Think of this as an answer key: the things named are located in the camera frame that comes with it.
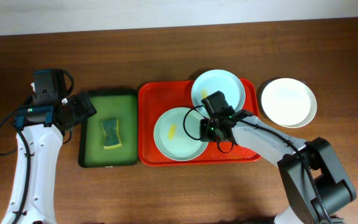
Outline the white plate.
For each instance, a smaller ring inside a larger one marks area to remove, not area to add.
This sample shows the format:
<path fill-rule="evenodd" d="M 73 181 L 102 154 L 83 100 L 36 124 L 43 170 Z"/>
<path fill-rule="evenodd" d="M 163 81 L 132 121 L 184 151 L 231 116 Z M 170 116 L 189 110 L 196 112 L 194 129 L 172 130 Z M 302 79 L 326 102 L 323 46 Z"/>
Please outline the white plate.
<path fill-rule="evenodd" d="M 303 82 L 293 78 L 278 78 L 269 82 L 260 95 L 265 115 L 286 128 L 306 126 L 317 114 L 314 93 Z"/>

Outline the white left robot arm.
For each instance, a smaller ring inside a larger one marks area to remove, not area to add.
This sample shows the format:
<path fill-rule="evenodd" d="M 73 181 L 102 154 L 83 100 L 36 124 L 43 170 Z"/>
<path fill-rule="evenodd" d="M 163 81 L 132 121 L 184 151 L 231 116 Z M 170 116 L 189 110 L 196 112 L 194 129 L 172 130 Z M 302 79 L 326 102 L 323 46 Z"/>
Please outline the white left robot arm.
<path fill-rule="evenodd" d="M 64 132 L 96 112 L 86 92 L 46 105 L 19 107 L 14 119 L 17 163 L 3 223 L 56 222 L 55 174 Z"/>

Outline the green and yellow sponge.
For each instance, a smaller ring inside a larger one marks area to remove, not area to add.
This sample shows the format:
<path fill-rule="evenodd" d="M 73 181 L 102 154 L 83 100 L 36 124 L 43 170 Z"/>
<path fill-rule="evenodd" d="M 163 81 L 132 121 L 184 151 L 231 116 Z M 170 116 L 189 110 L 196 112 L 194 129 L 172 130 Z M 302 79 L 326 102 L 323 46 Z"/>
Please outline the green and yellow sponge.
<path fill-rule="evenodd" d="M 109 119 L 101 122 L 104 133 L 104 149 L 114 149 L 121 147 L 121 139 L 119 137 L 119 120 Z"/>

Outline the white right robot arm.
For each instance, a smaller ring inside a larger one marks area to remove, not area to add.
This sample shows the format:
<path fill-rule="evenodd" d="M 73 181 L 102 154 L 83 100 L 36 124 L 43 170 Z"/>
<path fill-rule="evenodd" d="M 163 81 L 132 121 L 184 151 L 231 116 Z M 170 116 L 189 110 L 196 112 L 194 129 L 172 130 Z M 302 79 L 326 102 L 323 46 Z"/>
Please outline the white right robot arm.
<path fill-rule="evenodd" d="M 343 223 L 335 213 L 356 199 L 356 189 L 330 143 L 289 136 L 248 111 L 202 119 L 209 142 L 230 141 L 279 169 L 288 207 L 271 223 Z"/>

